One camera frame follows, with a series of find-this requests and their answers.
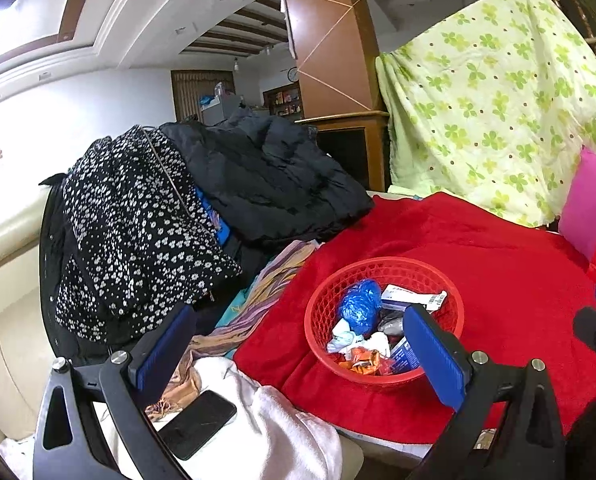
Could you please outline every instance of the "black floral garment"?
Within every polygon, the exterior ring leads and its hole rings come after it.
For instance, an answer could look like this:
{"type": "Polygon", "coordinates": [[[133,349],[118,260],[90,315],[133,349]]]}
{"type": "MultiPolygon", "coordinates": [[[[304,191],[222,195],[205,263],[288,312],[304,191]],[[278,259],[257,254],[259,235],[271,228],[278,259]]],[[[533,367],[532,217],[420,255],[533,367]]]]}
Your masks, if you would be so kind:
{"type": "Polygon", "coordinates": [[[135,126],[96,140],[63,193],[72,240],[56,321],[81,338],[138,338],[177,303],[193,304],[240,273],[220,248],[180,153],[158,130],[135,126]]]}

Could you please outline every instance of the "metal screw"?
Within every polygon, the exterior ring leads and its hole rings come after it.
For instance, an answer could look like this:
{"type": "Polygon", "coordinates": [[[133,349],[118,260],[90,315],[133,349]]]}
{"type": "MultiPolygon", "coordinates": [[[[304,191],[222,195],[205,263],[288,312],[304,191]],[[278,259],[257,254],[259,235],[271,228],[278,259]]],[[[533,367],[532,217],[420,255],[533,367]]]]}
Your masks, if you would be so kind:
{"type": "Polygon", "coordinates": [[[542,372],[545,369],[542,359],[532,359],[532,367],[539,372],[542,372]]]}
{"type": "Polygon", "coordinates": [[[473,362],[475,362],[476,364],[483,365],[487,361],[489,361],[489,356],[487,354],[485,354],[485,352],[483,352],[483,351],[476,350],[472,354],[472,359],[473,359],[473,362]]]}
{"type": "Polygon", "coordinates": [[[111,362],[114,365],[121,365],[127,360],[128,357],[129,354],[127,354],[127,352],[125,352],[124,350],[118,350],[117,352],[113,352],[113,354],[111,355],[111,362]]]}
{"type": "Polygon", "coordinates": [[[53,368],[57,373],[61,374],[62,372],[66,372],[66,369],[68,368],[68,362],[63,357],[56,357],[53,359],[51,368],[53,368]]]}

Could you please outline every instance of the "brown curtain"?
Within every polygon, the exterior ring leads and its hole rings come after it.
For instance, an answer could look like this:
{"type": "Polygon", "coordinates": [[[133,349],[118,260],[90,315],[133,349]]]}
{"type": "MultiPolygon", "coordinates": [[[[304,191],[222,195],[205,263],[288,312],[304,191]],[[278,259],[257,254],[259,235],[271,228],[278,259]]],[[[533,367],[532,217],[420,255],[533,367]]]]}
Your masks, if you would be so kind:
{"type": "Polygon", "coordinates": [[[181,121],[185,117],[198,114],[200,120],[200,98],[213,95],[213,89],[224,81],[228,90],[235,92],[233,72],[226,70],[172,70],[171,84],[174,90],[175,117],[181,121]]]}

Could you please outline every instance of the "red plastic basket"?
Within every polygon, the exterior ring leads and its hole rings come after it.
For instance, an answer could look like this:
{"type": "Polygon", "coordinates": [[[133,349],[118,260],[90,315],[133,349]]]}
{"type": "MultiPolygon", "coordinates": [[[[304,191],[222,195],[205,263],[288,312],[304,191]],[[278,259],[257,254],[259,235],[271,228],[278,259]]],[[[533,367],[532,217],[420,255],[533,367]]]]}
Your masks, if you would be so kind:
{"type": "Polygon", "coordinates": [[[331,339],[331,330],[337,321],[337,308],[345,290],[365,278],[376,280],[383,290],[389,284],[403,286],[421,294],[434,294],[446,290],[448,295],[443,306],[432,316],[443,330],[453,332],[460,338],[464,324],[464,307],[456,286],[449,278],[424,262],[387,256],[351,264],[320,284],[309,299],[304,317],[304,331],[311,351],[334,374],[366,386],[392,388],[422,377],[425,373],[421,367],[392,376],[363,376],[345,370],[327,353],[325,347],[331,339]]]}

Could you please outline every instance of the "smartphone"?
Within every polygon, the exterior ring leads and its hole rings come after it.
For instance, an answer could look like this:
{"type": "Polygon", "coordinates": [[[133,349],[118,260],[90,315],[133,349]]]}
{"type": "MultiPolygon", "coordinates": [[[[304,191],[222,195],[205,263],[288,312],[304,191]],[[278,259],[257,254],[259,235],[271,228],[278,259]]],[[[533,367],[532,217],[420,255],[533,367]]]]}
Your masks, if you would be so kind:
{"type": "Polygon", "coordinates": [[[176,458],[189,460],[237,411],[232,402],[205,390],[158,434],[176,458]]]}

